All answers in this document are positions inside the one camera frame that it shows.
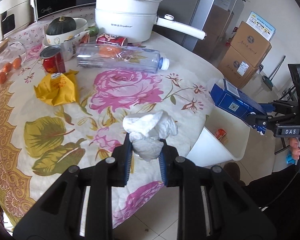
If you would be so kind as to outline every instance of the pot handle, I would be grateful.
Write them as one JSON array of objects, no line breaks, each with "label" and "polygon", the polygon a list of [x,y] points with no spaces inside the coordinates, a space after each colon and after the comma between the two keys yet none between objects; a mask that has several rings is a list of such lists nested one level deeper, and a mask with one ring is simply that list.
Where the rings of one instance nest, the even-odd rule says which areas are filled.
[{"label": "pot handle", "polygon": [[200,40],[203,40],[206,36],[206,33],[202,30],[199,30],[197,28],[173,20],[161,18],[161,17],[157,17],[156,25],[188,34]]},{"label": "pot handle", "polygon": [[15,42],[11,43],[9,46],[11,46],[12,44],[15,44],[15,43],[20,44],[20,45],[25,49],[25,54],[26,54],[26,56],[25,56],[25,58],[23,59],[23,61],[21,62],[21,63],[23,64],[23,63],[25,62],[26,58],[27,58],[27,49],[26,49],[26,46],[23,45],[23,44],[22,44],[21,42],[19,42],[19,41],[15,41]]}]

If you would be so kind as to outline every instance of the wall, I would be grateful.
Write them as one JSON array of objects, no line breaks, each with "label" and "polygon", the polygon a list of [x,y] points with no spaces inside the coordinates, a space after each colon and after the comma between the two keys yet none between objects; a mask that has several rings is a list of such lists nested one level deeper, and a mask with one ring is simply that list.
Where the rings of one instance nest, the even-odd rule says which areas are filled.
[{"label": "wall", "polygon": [[295,0],[247,0],[236,26],[246,21],[251,11],[263,17],[276,28],[270,41],[272,49],[262,62],[264,72],[270,75],[282,57],[286,59],[273,79],[278,90],[282,90],[291,78],[288,63],[300,63],[300,8]]}]

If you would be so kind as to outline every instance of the white appliance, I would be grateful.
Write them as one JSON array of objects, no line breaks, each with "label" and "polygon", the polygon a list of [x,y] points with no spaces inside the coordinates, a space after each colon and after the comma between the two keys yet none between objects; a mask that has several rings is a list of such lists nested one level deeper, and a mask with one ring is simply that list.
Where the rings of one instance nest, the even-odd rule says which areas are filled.
[{"label": "white appliance", "polygon": [[0,0],[0,41],[32,22],[30,0]]},{"label": "white appliance", "polygon": [[96,24],[101,32],[127,37],[131,43],[149,39],[154,24],[204,39],[204,31],[176,22],[172,15],[158,17],[161,1],[96,0]]}]

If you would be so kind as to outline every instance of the human hand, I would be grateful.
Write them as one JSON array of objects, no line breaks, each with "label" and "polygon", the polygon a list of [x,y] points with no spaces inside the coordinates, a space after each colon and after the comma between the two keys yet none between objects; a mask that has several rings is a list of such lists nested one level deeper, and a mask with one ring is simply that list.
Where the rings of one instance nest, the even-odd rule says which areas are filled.
[{"label": "human hand", "polygon": [[289,139],[289,144],[290,144],[290,151],[292,158],[294,160],[298,160],[300,156],[300,148],[299,148],[299,141],[297,138],[290,138]]}]

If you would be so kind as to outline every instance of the yellow snack package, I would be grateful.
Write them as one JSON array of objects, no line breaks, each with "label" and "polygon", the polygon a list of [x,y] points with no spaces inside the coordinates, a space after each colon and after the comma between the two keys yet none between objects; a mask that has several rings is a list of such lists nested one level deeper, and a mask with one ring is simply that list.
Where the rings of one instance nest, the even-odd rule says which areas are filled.
[{"label": "yellow snack package", "polygon": [[59,106],[72,102],[78,102],[78,89],[75,74],[79,71],[70,70],[67,73],[53,73],[46,75],[34,92],[42,102]]}]

